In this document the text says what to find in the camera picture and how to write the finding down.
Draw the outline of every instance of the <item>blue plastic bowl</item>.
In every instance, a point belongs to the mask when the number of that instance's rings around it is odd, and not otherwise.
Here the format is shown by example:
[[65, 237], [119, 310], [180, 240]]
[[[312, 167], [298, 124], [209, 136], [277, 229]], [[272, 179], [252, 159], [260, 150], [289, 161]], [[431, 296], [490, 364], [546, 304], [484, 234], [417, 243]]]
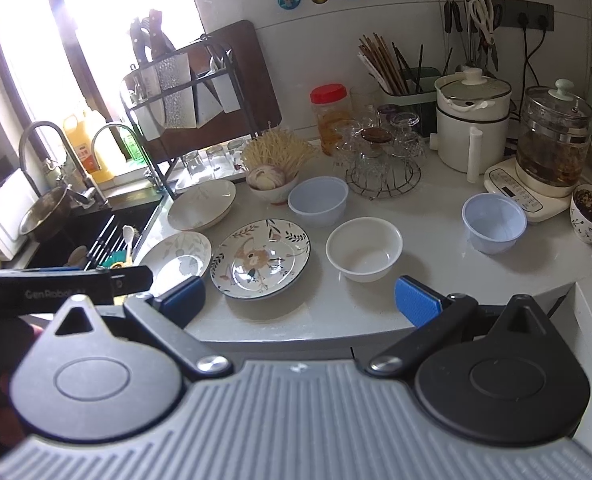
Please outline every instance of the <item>blue plastic bowl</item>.
[[464, 202], [462, 220], [471, 245], [485, 254], [505, 252], [527, 228], [522, 207], [496, 193], [480, 193]]
[[287, 203], [298, 219], [311, 227], [335, 224], [347, 206], [349, 186], [335, 176], [317, 176], [291, 190]]

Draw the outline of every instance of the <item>pot lid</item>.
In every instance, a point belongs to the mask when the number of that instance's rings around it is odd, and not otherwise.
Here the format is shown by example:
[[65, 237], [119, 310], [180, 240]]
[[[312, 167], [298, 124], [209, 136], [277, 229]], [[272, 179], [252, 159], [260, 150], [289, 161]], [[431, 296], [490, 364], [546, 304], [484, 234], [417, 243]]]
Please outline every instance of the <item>pot lid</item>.
[[528, 115], [546, 115], [547, 120], [552, 123], [574, 120], [578, 122], [576, 128], [585, 127], [592, 118], [592, 109], [584, 99], [569, 92], [572, 88], [573, 83], [568, 79], [556, 81], [556, 88], [527, 88], [527, 103], [533, 103], [527, 110]]
[[462, 79], [448, 82], [439, 90], [447, 99], [480, 101], [508, 95], [511, 85], [502, 79], [483, 76], [481, 68], [467, 67]]

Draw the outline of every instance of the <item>plate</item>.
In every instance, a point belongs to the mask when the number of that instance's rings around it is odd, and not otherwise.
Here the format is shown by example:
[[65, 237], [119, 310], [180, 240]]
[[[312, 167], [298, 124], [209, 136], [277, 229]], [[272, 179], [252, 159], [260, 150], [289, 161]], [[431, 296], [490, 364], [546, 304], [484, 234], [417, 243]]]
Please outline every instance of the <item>plate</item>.
[[220, 222], [236, 198], [229, 180], [208, 180], [191, 186], [169, 208], [167, 221], [178, 231], [207, 229]]
[[211, 260], [211, 243], [200, 233], [176, 233], [157, 243], [145, 254], [140, 265], [154, 275], [149, 290], [160, 296], [190, 276], [202, 276]]
[[225, 296], [258, 300], [285, 289], [309, 260], [309, 237], [294, 222], [267, 219], [225, 239], [211, 262], [211, 280]]

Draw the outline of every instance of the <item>metal bowl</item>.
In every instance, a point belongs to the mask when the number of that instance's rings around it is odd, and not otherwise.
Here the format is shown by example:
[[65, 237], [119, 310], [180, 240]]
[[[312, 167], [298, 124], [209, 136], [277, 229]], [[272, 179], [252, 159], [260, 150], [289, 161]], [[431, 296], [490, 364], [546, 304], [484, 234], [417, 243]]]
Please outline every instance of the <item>metal bowl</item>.
[[45, 242], [58, 233], [71, 212], [66, 187], [57, 187], [42, 195], [25, 214], [18, 232], [35, 242]]

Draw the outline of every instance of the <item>yellow detergent bottle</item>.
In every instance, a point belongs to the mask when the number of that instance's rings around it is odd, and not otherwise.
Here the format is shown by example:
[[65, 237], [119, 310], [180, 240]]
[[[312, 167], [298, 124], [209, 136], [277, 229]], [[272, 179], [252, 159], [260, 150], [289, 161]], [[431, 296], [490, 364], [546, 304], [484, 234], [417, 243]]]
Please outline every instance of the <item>yellow detergent bottle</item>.
[[122, 173], [126, 164], [121, 149], [116, 144], [111, 131], [106, 129], [96, 139], [96, 165], [92, 157], [91, 144], [94, 134], [105, 124], [105, 118], [99, 111], [81, 106], [75, 113], [63, 121], [63, 130], [80, 159], [84, 168], [92, 178], [102, 184]]

